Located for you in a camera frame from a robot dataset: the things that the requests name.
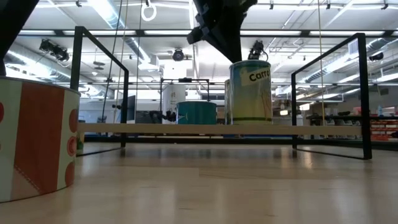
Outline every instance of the green label can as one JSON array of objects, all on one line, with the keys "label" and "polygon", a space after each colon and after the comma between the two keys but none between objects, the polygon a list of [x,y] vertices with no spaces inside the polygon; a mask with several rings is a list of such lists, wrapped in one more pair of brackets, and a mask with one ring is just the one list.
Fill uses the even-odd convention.
[{"label": "green label can", "polygon": [[245,60],[229,72],[232,124],[272,124],[270,63]]}]

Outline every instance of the ceiling light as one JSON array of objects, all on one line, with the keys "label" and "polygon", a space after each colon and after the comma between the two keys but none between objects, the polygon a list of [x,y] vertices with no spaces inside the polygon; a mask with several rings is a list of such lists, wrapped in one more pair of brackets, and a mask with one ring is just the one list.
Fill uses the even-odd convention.
[{"label": "ceiling light", "polygon": [[190,30],[145,30],[146,35],[188,35]]},{"label": "ceiling light", "polygon": [[62,32],[65,35],[75,35],[75,31],[74,30],[63,30]]},{"label": "ceiling light", "polygon": [[305,98],[305,95],[304,95],[304,94],[301,94],[301,95],[299,95],[299,96],[296,96],[296,100],[299,100],[299,99],[302,99],[302,98]]},{"label": "ceiling light", "polygon": [[300,105],[300,111],[310,110],[310,104],[306,103],[304,105]]},{"label": "ceiling light", "polygon": [[347,92],[345,92],[345,94],[355,93],[355,92],[358,91],[358,90],[360,90],[360,88],[347,91]]},{"label": "ceiling light", "polygon": [[296,88],[311,88],[310,85],[296,85]]},{"label": "ceiling light", "polygon": [[283,110],[283,111],[280,111],[279,114],[280,114],[281,116],[285,116],[285,115],[288,115],[289,112],[288,112],[287,110]]},{"label": "ceiling light", "polygon": [[[63,30],[62,31],[63,34],[65,35],[75,35],[75,31],[74,30]],[[136,31],[134,30],[126,30],[126,33],[124,33],[124,30],[118,30],[118,32],[116,33],[116,30],[89,30],[88,32],[90,32],[93,35],[136,35]]]},{"label": "ceiling light", "polygon": [[89,32],[93,35],[135,35],[136,31],[134,30],[126,30],[126,33],[124,33],[124,30],[89,30]]},{"label": "ceiling light", "polygon": [[324,94],[323,95],[323,99],[329,99],[329,98],[332,98],[332,97],[335,97],[335,96],[338,96],[338,93]]},{"label": "ceiling light", "polygon": [[355,74],[355,75],[352,75],[352,76],[349,76],[347,78],[344,78],[344,79],[340,80],[338,83],[349,82],[349,81],[354,80],[354,79],[356,79],[358,77],[359,77],[359,74]]},{"label": "ceiling light", "polygon": [[366,35],[383,35],[384,31],[311,31],[310,35],[354,35],[356,33],[365,33]]},{"label": "ceiling light", "polygon": [[54,30],[21,30],[18,35],[55,35]]},{"label": "ceiling light", "polygon": [[300,35],[294,30],[241,30],[241,35]]},{"label": "ceiling light", "polygon": [[393,80],[393,79],[396,79],[396,78],[398,78],[398,73],[394,73],[394,74],[391,74],[391,75],[384,75],[382,77],[379,77],[379,78],[373,80],[373,83],[385,82],[385,81]]}]

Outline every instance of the white cylinder tank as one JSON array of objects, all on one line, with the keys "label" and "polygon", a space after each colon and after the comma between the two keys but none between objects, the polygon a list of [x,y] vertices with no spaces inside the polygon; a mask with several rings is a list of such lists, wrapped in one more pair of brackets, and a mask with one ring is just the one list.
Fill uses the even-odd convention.
[{"label": "white cylinder tank", "polygon": [[[185,85],[170,84],[163,90],[162,111],[166,115],[167,111],[177,114],[177,103],[185,101]],[[163,124],[175,124],[175,122],[163,119]]]}]

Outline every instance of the red circle pattern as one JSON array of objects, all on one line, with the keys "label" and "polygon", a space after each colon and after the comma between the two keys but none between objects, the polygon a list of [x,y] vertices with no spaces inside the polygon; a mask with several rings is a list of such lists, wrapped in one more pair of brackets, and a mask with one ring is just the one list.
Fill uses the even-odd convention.
[{"label": "red circle pattern", "polygon": [[74,156],[76,153],[77,138],[72,136],[68,140],[67,151],[69,156]]},{"label": "red circle pattern", "polygon": [[73,184],[75,180],[75,162],[69,163],[65,171],[65,183],[67,186]]},{"label": "red circle pattern", "polygon": [[73,109],[69,114],[69,129],[75,133],[77,131],[77,110]]},{"label": "red circle pattern", "polygon": [[4,118],[4,106],[0,102],[0,123],[1,123],[3,118]]}]

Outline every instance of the security camera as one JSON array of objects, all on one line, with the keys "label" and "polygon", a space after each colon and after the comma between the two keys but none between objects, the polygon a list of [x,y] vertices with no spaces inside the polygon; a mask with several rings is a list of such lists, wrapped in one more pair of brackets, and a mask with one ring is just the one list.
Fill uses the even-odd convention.
[{"label": "security camera", "polygon": [[182,52],[182,49],[174,50],[173,60],[175,62],[181,62],[182,60],[184,60],[184,53]]}]

